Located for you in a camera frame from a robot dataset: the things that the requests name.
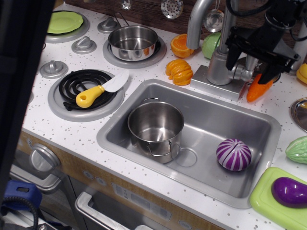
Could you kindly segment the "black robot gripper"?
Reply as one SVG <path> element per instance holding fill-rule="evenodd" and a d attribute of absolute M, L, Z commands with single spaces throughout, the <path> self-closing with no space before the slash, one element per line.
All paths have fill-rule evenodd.
<path fill-rule="evenodd" d="M 295 23 L 292 15 L 268 11 L 259 28 L 232 27 L 225 43 L 228 46 L 226 68 L 232 70 L 241 53 L 246 53 L 265 62 L 260 66 L 259 84 L 276 82 L 283 69 L 290 69 L 300 59 L 300 55 L 283 41 L 284 33 Z"/>

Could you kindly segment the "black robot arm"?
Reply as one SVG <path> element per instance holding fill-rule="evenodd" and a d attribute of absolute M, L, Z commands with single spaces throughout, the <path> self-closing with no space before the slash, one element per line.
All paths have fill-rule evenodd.
<path fill-rule="evenodd" d="M 227 9 L 233 16 L 247 17 L 265 11 L 264 24 L 255 29 L 233 26 L 226 40 L 228 57 L 226 68 L 231 70 L 241 53 L 264 61 L 267 64 L 259 84 L 266 84 L 277 74 L 290 72 L 300 55 L 284 41 L 283 35 L 291 31 L 296 22 L 307 21 L 305 0 L 269 0 L 263 6 L 249 11 L 235 11 L 231 2 Z"/>

